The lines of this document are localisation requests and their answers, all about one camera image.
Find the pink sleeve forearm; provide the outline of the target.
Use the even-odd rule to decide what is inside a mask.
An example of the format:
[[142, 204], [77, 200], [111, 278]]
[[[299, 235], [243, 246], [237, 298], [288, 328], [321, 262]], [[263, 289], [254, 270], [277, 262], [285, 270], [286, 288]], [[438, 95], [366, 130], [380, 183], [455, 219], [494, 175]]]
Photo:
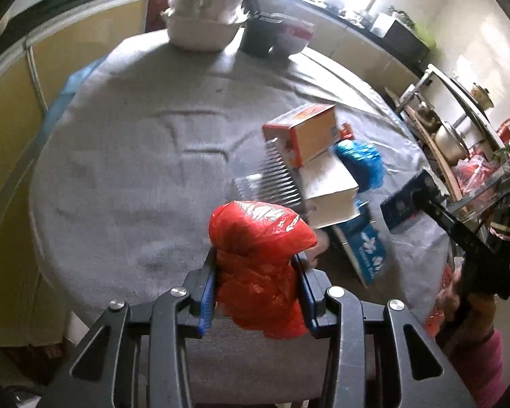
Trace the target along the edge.
[[482, 341], [462, 343], [449, 361], [478, 407], [493, 407], [506, 390], [500, 332], [492, 329]]

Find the person right hand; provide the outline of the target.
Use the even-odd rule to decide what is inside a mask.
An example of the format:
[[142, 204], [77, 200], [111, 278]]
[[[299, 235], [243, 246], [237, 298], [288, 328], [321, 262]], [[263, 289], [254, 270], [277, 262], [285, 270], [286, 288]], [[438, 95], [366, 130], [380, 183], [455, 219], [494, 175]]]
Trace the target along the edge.
[[460, 347], [478, 346], [488, 340], [494, 332], [497, 305], [493, 296], [466, 294], [461, 267], [452, 275], [452, 281], [437, 297], [438, 307], [445, 320], [439, 335], [452, 328], [448, 340], [438, 341], [446, 356], [451, 356]]

